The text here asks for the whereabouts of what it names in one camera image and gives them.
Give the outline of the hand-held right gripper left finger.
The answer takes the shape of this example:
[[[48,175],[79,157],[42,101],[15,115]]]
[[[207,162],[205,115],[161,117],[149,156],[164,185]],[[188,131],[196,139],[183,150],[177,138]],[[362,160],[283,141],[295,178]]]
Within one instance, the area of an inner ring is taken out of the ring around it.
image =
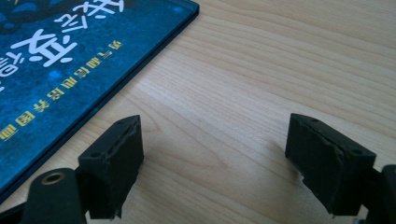
[[[139,115],[113,123],[78,157],[80,196],[91,219],[121,217],[143,160]]]

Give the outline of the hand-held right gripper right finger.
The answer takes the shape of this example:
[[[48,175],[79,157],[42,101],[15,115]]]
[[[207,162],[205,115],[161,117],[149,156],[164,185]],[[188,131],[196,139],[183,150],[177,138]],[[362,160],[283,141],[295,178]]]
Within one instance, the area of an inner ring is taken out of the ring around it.
[[[292,114],[285,156],[329,213],[359,213],[362,180],[374,166],[374,152],[318,119]]]

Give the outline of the blue picture book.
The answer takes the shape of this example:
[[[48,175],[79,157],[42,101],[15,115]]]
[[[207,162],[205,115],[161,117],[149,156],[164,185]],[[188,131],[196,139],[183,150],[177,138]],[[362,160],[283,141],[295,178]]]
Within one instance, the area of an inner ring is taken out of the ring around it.
[[[0,0],[0,203],[198,13],[192,0]]]

